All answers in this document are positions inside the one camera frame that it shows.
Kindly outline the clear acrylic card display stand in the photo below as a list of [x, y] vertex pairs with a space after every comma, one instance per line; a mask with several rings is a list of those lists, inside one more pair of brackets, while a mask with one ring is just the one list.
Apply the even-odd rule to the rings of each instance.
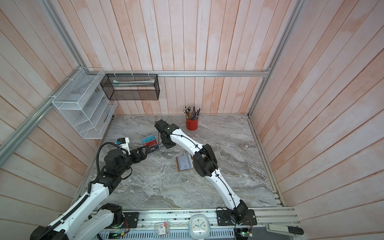
[[163, 141], [163, 131], [159, 130], [157, 134], [150, 134], [145, 136], [141, 141], [147, 151], [147, 154], [153, 154], [158, 151], [166, 151], [167, 147]]

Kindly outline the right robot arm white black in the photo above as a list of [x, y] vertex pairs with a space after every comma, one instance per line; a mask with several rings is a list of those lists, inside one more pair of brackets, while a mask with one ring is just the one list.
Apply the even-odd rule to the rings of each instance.
[[167, 149], [179, 145], [193, 157], [196, 172], [214, 186], [223, 198], [231, 220], [239, 225], [246, 216], [248, 206], [224, 179], [212, 147], [209, 144], [198, 143], [186, 135], [177, 125], [169, 125], [164, 120], [156, 121], [155, 128]]

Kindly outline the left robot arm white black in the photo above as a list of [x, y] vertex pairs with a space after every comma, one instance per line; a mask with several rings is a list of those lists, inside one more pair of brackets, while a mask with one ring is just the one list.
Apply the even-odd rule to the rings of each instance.
[[128, 151], [118, 145], [104, 157], [105, 165], [98, 168], [96, 178], [89, 182], [88, 190], [60, 217], [48, 226], [37, 227], [32, 240], [86, 240], [95, 237], [105, 228], [128, 227], [122, 207], [103, 205], [94, 217], [93, 210], [105, 200], [123, 180], [123, 174], [147, 158], [148, 147]]

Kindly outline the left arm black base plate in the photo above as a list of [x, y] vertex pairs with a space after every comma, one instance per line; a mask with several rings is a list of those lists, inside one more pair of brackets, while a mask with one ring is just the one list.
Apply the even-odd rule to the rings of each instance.
[[122, 230], [136, 229], [139, 220], [139, 212], [123, 212], [123, 223], [121, 226]]

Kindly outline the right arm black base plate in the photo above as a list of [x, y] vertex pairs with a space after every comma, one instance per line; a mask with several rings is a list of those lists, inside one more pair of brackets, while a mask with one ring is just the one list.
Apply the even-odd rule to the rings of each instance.
[[232, 210], [216, 209], [217, 222], [219, 226], [256, 226], [258, 224], [254, 210], [248, 209], [246, 213], [239, 216]]

